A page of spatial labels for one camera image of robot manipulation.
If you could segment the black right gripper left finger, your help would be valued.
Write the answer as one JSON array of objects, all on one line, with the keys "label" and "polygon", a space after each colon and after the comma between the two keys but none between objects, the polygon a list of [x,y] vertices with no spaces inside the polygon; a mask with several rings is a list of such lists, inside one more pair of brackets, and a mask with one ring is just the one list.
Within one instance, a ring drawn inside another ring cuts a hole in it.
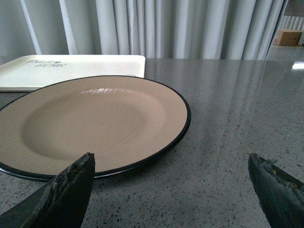
[{"label": "black right gripper left finger", "polygon": [[2,228],[79,228],[95,174],[94,154],[86,153],[28,198],[0,216]]}]

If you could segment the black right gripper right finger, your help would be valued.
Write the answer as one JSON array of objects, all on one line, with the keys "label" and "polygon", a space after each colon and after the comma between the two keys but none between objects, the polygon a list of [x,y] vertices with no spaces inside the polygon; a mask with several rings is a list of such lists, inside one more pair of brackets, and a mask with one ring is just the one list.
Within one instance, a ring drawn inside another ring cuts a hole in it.
[{"label": "black right gripper right finger", "polygon": [[256,153],[249,155],[248,172],[270,227],[302,228],[304,184]]}]

